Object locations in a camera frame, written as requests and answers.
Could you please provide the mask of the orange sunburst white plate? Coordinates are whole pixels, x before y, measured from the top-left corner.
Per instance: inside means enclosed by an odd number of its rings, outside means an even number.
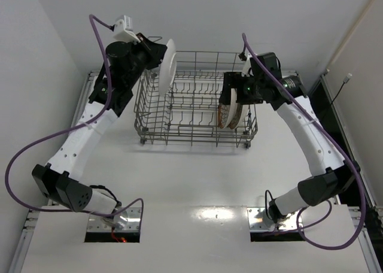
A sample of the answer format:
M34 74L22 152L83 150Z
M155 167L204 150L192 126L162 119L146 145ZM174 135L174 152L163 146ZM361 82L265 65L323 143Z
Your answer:
M170 39L166 46L167 50L159 71L158 91L160 96L166 95L166 92L174 82L177 70L177 50L173 39Z

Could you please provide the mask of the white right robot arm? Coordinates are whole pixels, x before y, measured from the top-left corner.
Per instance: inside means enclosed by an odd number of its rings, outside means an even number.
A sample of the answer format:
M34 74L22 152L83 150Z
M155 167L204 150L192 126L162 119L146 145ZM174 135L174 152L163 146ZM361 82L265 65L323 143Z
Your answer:
M261 63L280 82L277 86L250 54L240 53L244 67L225 72L218 102L219 128L235 129L244 119L245 106L270 104L285 121L305 155L311 176L277 198L268 201L264 219L278 223L289 214L315 206L344 192L354 180L339 149L325 137L298 75L282 76L275 53L258 56Z

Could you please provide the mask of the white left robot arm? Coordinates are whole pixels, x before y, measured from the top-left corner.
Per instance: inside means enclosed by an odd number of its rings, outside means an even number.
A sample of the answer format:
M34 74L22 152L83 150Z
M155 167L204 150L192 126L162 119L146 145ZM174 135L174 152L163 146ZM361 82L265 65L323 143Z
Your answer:
M142 73L157 67L168 73L175 53L173 40L159 44L143 34L138 34L137 43L115 41L106 47L109 64L103 65L76 130L46 165L32 170L44 196L74 212L110 216L118 210L118 201L80 183L80 178L101 136L132 99L132 89Z

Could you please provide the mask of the floral plate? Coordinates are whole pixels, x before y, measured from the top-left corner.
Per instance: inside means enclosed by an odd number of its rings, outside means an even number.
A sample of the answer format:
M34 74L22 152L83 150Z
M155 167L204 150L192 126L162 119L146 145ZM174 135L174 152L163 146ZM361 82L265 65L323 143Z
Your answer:
M219 103L218 106L218 127L221 129L227 128L233 120L237 110L237 94L235 89L231 89L229 105Z
M245 116L247 115L247 112L248 112L248 105L237 104L235 115L233 116L233 119L229 123L228 127L230 129L236 129L238 126L240 126L241 122L244 120Z

